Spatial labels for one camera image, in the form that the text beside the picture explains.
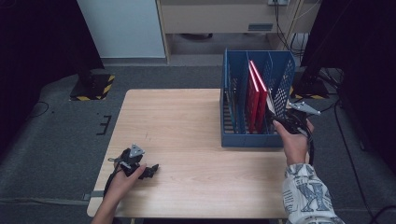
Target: patterned sleeve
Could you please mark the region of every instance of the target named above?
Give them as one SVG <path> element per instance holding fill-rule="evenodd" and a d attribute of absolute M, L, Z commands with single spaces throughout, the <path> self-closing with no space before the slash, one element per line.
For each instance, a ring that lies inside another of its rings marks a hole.
<path fill-rule="evenodd" d="M 293 164 L 286 169 L 283 204 L 287 224 L 345 224 L 332 209 L 331 195 L 309 164 Z"/>

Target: blue plastic crate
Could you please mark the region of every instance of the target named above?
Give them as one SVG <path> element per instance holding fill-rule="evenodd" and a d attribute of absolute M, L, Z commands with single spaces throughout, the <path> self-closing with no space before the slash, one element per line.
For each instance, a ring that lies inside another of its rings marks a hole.
<path fill-rule="evenodd" d="M 253 60 L 273 96 L 276 113 L 284 116 L 294 78 L 295 62 L 289 51 L 226 50 L 220 93 L 221 145 L 223 147 L 283 147 L 270 124 L 263 133 L 248 133 L 245 101 L 248 61 Z"/>

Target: finger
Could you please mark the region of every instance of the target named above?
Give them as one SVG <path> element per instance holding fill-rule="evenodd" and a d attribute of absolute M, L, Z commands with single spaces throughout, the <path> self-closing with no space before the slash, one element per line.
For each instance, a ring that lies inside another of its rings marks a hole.
<path fill-rule="evenodd" d="M 136 179 L 139 178 L 139 176 L 141 176 L 143 172 L 145 172 L 145 170 L 146 170 L 146 164 L 140 165 L 139 168 L 137 168 L 134 171 L 134 173 L 128 177 L 128 179 L 132 179 L 133 181 L 136 181 Z"/>
<path fill-rule="evenodd" d="M 315 127 L 314 125 L 311 123 L 311 121 L 309 121 L 309 119 L 306 120 L 306 126 L 308 126 L 309 132 L 313 132 Z"/>
<path fill-rule="evenodd" d="M 117 167 L 117 164 L 119 164 L 119 162 L 118 162 L 117 160 L 119 160 L 120 157 L 121 157 L 121 156 L 118 156 L 118 157 L 114 160 L 114 162 L 113 162 L 114 168 L 116 168 L 116 167 Z"/>
<path fill-rule="evenodd" d="M 276 131 L 280 134 L 280 136 L 284 136 L 285 134 L 288 134 L 289 132 L 285 129 L 285 127 L 283 127 L 283 125 L 281 123 L 279 123 L 278 121 L 276 121 L 274 119 L 273 124 L 275 126 Z"/>

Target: black cable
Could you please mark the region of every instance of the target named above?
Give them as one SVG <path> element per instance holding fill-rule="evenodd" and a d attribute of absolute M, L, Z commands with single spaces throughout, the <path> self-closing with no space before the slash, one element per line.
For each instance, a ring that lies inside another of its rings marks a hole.
<path fill-rule="evenodd" d="M 335 68 L 335 71 L 337 71 L 340 74 L 340 83 L 343 83 L 344 81 L 344 72 L 341 72 L 338 70 L 338 68 Z"/>
<path fill-rule="evenodd" d="M 303 42 L 301 43 L 301 50 L 303 50 L 303 48 L 304 48 L 304 41 L 305 41 L 305 34 L 303 36 Z M 301 64 L 301 60 L 302 60 L 302 57 L 301 57 L 302 55 L 304 56 L 304 54 L 303 53 L 300 54 L 300 64 Z"/>
<path fill-rule="evenodd" d="M 311 166 L 314 166 L 314 158 L 315 158 L 315 146 L 314 146 L 314 141 L 311 140 L 308 142 L 309 144 L 309 164 Z"/>
<path fill-rule="evenodd" d="M 106 196 L 106 194 L 107 194 L 108 188 L 110 187 L 111 181 L 113 181 L 114 176 L 116 176 L 116 174 L 117 174 L 119 171 L 122 170 L 122 169 L 119 169 L 120 161 L 115 161 L 115 162 L 117 163 L 117 165 L 114 167 L 113 174 L 111 174 L 111 175 L 108 177 L 108 180 L 107 180 L 106 185 L 105 185 L 105 190 L 103 191 L 103 197 L 104 197 L 104 198 L 105 198 L 105 196 Z"/>
<path fill-rule="evenodd" d="M 300 98 L 300 99 L 298 99 L 298 100 L 296 100 L 296 101 L 294 101 L 293 103 L 295 104 L 295 103 L 298 103 L 298 102 L 300 102 L 300 101 L 302 101 L 304 99 L 304 97 L 303 98 Z"/>
<path fill-rule="evenodd" d="M 291 42 L 290 42 L 290 48 L 291 48 L 291 53 L 294 55 L 294 56 L 302 56 L 302 55 L 304 55 L 304 49 L 303 48 L 300 48 L 300 49 L 295 49 L 294 47 L 293 47 L 293 45 L 294 45 L 294 40 L 296 39 L 296 36 L 297 36 L 297 33 L 295 33 L 294 35 L 293 35 L 293 38 L 291 39 Z"/>
<path fill-rule="evenodd" d="M 363 190 L 361 188 L 361 182 L 359 180 L 358 173 L 357 173 L 356 168 L 355 168 L 355 163 L 352 160 L 352 156 L 350 154 L 349 147 L 347 146 L 347 140 L 346 140 L 346 138 L 344 136 L 344 132 L 343 132 L 343 130 L 341 128 L 340 120 L 338 119 L 337 105 L 338 105 L 339 102 L 340 102 L 340 99 L 338 99 L 337 102 L 335 102 L 335 107 L 334 107 L 334 115 L 335 115 L 335 120 L 337 122 L 338 130 L 340 131 L 341 137 L 343 139 L 344 146 L 346 148 L 346 153 L 347 153 L 347 155 L 349 157 L 349 161 L 350 161 L 350 164 L 352 166 L 352 171 L 353 171 L 353 174 L 354 174 L 354 176 L 356 178 L 356 182 L 358 184 L 359 192 L 361 193 L 361 198 L 363 199 L 364 205 L 365 205 L 365 207 L 367 209 L 367 212 L 369 213 L 370 217 L 374 218 L 373 212 L 371 211 L 371 209 L 369 207 L 369 204 L 366 201 L 366 197 L 364 196 Z"/>
<path fill-rule="evenodd" d="M 274 4 L 275 4 L 276 34 L 277 34 L 277 37 L 279 37 L 279 40 L 282 42 L 283 46 L 287 50 L 290 50 L 289 45 L 288 45 L 288 41 L 287 41 L 286 37 L 283 35 L 283 31 L 282 31 L 282 29 L 279 26 L 279 3 L 277 2 L 277 0 L 274 0 Z"/>
<path fill-rule="evenodd" d="M 341 84 L 338 83 L 337 80 L 335 80 L 332 76 L 330 76 L 330 74 L 323 72 L 321 69 L 319 70 L 318 77 L 327 82 L 335 90 L 338 90 L 341 86 Z"/>
<path fill-rule="evenodd" d="M 326 111 L 330 110 L 333 106 L 335 106 L 335 104 L 336 104 L 336 103 L 329 105 L 329 106 L 326 107 L 325 109 L 319 110 L 319 111 L 320 111 L 320 114 L 323 113 L 323 112 L 326 112 Z M 308 115 L 308 116 L 306 116 L 306 117 L 309 118 L 309 117 L 312 117 L 312 116 L 314 116 L 314 115 L 313 115 L 313 114 L 310 114 L 310 115 Z"/>
<path fill-rule="evenodd" d="M 371 219 L 369 224 L 372 224 L 374 222 L 376 222 L 376 219 L 379 218 L 379 216 L 382 215 L 383 212 L 389 210 L 389 209 L 396 209 L 396 205 L 389 205 L 389 206 L 385 206 L 383 207 L 378 213 L 376 213 L 376 215 Z"/>
<path fill-rule="evenodd" d="M 330 75 L 329 68 L 324 68 L 324 70 L 325 70 L 326 72 L 323 72 L 323 71 L 321 71 L 321 70 L 320 70 L 320 71 L 326 75 L 326 77 L 330 80 L 330 82 L 334 85 L 334 87 L 335 87 L 336 89 L 340 88 L 341 82 L 338 82 L 334 77 L 332 77 L 332 76 Z"/>
<path fill-rule="evenodd" d="M 44 112 L 42 112 L 41 114 L 34 115 L 34 116 L 30 116 L 29 119 L 33 119 L 33 118 L 40 117 L 41 115 L 45 114 L 45 113 L 49 110 L 49 108 L 50 108 L 50 105 L 47 104 L 46 102 L 43 102 L 43 101 L 39 101 L 39 102 L 37 102 L 37 104 L 44 104 L 44 105 L 47 106 L 47 108 L 46 108 L 46 109 L 44 110 Z"/>

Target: white wall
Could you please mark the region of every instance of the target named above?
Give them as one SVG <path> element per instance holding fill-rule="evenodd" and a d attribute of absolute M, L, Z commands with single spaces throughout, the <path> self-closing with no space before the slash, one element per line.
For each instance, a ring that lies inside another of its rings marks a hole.
<path fill-rule="evenodd" d="M 78 0 L 101 58 L 165 58 L 155 0 Z"/>

